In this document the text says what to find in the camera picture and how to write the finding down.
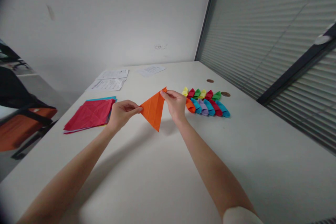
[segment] chair leg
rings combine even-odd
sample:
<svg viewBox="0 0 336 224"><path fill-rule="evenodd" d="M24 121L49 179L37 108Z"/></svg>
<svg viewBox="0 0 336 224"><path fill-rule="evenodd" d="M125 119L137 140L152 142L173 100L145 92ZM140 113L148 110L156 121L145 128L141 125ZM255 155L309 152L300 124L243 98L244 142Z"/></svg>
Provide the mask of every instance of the chair leg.
<svg viewBox="0 0 336 224"><path fill-rule="evenodd" d="M15 71L15 70L18 68L18 66L21 66L21 65L22 65L22 66L25 66L27 69L29 69L27 63L24 62L24 61L19 61L19 63L16 64L15 66L13 66L12 69Z"/></svg>
<svg viewBox="0 0 336 224"><path fill-rule="evenodd" d="M34 142L37 140L41 139L43 136L42 134L38 131L35 136L33 136L24 146L22 146L17 152L15 152L11 158L15 160L21 160L23 159L26 154L22 153L25 149L27 149L30 145L32 145Z"/></svg>

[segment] blue origami paper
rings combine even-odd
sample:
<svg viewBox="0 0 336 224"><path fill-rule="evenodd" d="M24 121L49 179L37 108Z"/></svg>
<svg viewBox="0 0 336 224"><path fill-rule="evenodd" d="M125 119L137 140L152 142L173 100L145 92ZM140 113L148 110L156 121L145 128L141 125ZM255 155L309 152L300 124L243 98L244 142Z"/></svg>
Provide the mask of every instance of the blue origami paper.
<svg viewBox="0 0 336 224"><path fill-rule="evenodd" d="M98 98L98 99L92 99L92 100L110 100L113 99L115 102L117 102L117 97L116 96L110 96L110 97L105 97L105 98Z"/></svg>
<svg viewBox="0 0 336 224"><path fill-rule="evenodd" d="M195 105L196 113L197 113L197 114L201 114L201 112L202 112L201 105L200 105L194 98L191 98L190 100L191 100L191 101L193 102L193 104Z"/></svg>
<svg viewBox="0 0 336 224"><path fill-rule="evenodd" d="M218 107L221 109L221 111L223 112L223 116L224 117L230 117L230 112L228 111L228 109L220 102L220 101L216 101Z"/></svg>
<svg viewBox="0 0 336 224"><path fill-rule="evenodd" d="M202 101L201 99L198 99L197 101L202 108L202 115L204 115L204 116L209 115L208 107L204 104L204 101Z"/></svg>
<svg viewBox="0 0 336 224"><path fill-rule="evenodd" d="M213 108L213 106L211 105L211 103L208 100L203 100L204 104L206 105L206 107L209 110L209 115L214 116L215 115L215 109Z"/></svg>

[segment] hand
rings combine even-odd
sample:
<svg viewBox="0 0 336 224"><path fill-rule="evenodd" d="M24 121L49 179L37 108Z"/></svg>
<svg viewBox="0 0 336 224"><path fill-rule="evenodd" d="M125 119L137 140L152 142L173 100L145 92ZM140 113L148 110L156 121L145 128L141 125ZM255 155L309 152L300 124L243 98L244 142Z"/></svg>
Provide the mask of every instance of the hand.
<svg viewBox="0 0 336 224"><path fill-rule="evenodd" d="M160 94L166 100L169 113L175 123L179 120L186 119L184 108L187 98L183 94L173 90L168 90L167 93L161 91Z"/></svg>
<svg viewBox="0 0 336 224"><path fill-rule="evenodd" d="M141 110L141 107L130 100L114 103L106 129L119 131L132 116L139 114Z"/></svg>

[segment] stack of origami paper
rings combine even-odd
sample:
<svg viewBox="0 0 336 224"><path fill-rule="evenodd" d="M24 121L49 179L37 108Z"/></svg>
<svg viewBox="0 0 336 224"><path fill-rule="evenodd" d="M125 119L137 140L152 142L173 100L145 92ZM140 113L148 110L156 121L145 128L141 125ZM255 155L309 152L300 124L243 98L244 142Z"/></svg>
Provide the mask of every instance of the stack of origami paper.
<svg viewBox="0 0 336 224"><path fill-rule="evenodd" d="M202 91L197 89L196 91L192 88L188 91L185 87L182 94L187 97L186 107L191 113L197 113L206 116L219 116L219 117L230 117L230 112L227 108L219 101L222 94L220 91L213 93L212 90L206 92L205 89Z"/></svg>
<svg viewBox="0 0 336 224"><path fill-rule="evenodd" d="M64 134L70 134L89 128L106 125L109 121L115 96L87 100L76 111L75 115L64 126Z"/></svg>

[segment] orange origami paper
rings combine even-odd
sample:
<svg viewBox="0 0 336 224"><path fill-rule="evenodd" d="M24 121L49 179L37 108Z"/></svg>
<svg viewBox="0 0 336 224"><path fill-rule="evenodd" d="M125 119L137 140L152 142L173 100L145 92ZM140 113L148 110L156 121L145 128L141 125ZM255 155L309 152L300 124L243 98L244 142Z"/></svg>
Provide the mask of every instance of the orange origami paper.
<svg viewBox="0 0 336 224"><path fill-rule="evenodd" d="M167 92L167 87L162 89L162 91ZM163 103L164 99L160 95L160 92L158 92L140 105L140 107L142 107L140 113L146 118L150 125L156 129L157 132L159 132L160 129Z"/></svg>
<svg viewBox="0 0 336 224"><path fill-rule="evenodd" d="M187 107L187 109L191 112L191 113L195 113L196 112L196 107L193 104L193 102L187 98L187 101L185 102L185 106Z"/></svg>

